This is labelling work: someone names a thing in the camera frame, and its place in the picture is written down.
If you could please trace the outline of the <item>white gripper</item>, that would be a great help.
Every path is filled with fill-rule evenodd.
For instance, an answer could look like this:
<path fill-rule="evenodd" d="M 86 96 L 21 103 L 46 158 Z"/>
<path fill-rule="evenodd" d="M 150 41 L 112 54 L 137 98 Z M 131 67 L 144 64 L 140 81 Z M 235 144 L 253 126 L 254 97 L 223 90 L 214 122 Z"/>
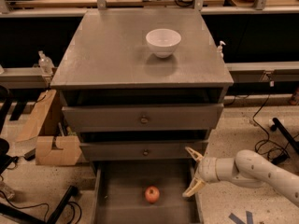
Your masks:
<path fill-rule="evenodd" d="M 189 198 L 202 189 L 206 183 L 216 183 L 219 179 L 216 172 L 216 158 L 204 157 L 201 153 L 191 147 L 185 147 L 185 149 L 196 162 L 199 162 L 198 174 L 202 178 L 194 177 L 190 185 L 182 193 L 184 198 Z"/>

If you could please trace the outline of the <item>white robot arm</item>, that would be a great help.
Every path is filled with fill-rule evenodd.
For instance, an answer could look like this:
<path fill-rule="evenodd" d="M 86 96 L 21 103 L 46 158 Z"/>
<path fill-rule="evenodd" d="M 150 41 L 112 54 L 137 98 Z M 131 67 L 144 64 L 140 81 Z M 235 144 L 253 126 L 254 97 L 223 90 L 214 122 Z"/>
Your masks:
<path fill-rule="evenodd" d="M 299 176 L 277 167 L 258 153 L 241 150 L 234 158 L 215 158 L 204 157 L 191 147 L 185 149 L 197 162 L 197 168 L 183 197 L 192 197 L 205 184 L 221 181 L 249 189 L 266 183 L 299 206 Z"/>

